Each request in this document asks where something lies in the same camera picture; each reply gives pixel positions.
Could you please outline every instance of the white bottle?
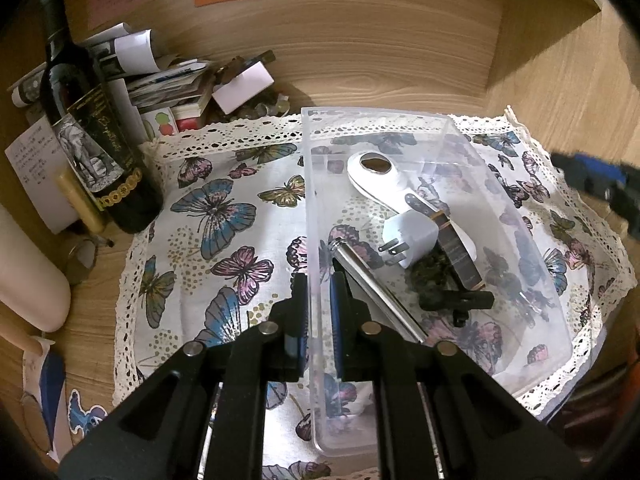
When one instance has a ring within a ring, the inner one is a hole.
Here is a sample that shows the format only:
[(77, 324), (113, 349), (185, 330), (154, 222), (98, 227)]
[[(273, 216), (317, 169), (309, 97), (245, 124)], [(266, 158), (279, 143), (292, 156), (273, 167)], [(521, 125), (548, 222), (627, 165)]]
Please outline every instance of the white bottle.
[(0, 301), (44, 332), (55, 332), (62, 326), (71, 303), (65, 275), (42, 254), (2, 205)]

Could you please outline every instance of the clear plastic container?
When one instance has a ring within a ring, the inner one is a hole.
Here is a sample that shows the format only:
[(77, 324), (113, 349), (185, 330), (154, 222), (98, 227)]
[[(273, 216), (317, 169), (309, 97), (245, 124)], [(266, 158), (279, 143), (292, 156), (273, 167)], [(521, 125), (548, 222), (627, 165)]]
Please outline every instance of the clear plastic container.
[[(321, 107), (303, 108), (302, 125), (309, 382), (314, 442), (322, 452), (341, 456), (376, 450), (371, 385), (341, 383), (335, 370), (327, 244), (338, 235), (359, 246), (377, 277), (421, 321), (432, 344), (443, 338), (455, 341), (512, 395), (524, 393), (569, 359), (571, 339), (545, 262), (513, 202), (450, 118)], [(385, 153), (414, 191), (446, 210), (471, 237), (478, 252), (476, 267), (495, 295), (491, 310), (472, 311), (464, 328), (454, 328), (450, 313), (420, 309), (408, 285), (409, 271), (382, 263), (377, 247), (383, 223), (395, 212), (350, 183), (347, 160), (362, 150)], [(351, 285), (354, 296), (366, 299)], [(392, 326), (374, 306), (371, 311), (374, 319)], [(544, 359), (532, 358), (536, 349)]]

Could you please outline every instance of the silver metal tube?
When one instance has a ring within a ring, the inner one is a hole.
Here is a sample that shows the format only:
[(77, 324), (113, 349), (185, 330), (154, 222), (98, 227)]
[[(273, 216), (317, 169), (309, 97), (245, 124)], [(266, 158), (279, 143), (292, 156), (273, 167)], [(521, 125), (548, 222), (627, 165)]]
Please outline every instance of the silver metal tube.
[(351, 248), (346, 240), (336, 238), (329, 244), (329, 250), (387, 317), (397, 319), (419, 343), (426, 343), (427, 333), (414, 317), (407, 312), (393, 293), (378, 281), (369, 266), (358, 256), (358, 253)]

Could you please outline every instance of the gold medallion band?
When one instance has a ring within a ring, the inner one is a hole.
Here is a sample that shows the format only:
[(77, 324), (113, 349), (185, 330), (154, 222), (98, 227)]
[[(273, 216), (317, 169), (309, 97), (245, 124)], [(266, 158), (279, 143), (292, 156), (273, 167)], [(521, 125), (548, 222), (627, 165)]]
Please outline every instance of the gold medallion band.
[(138, 183), (142, 180), (142, 170), (140, 168), (136, 168), (133, 170), (127, 179), (124, 181), (124, 184), (120, 184), (118, 189), (111, 191), (108, 195), (101, 196), (98, 198), (98, 203), (102, 207), (109, 207), (111, 205), (117, 204), (121, 202), (121, 200), (128, 196), (134, 189)]

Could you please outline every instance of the wine bottle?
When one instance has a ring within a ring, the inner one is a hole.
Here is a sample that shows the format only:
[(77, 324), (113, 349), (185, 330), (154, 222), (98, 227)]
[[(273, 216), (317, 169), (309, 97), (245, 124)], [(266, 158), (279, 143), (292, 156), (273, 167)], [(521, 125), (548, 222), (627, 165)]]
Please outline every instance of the wine bottle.
[(98, 208), (124, 232), (140, 232), (160, 212), (161, 196), (127, 144), (91, 56), (71, 40), (64, 0), (40, 3), (47, 35), (40, 101), (47, 119)]

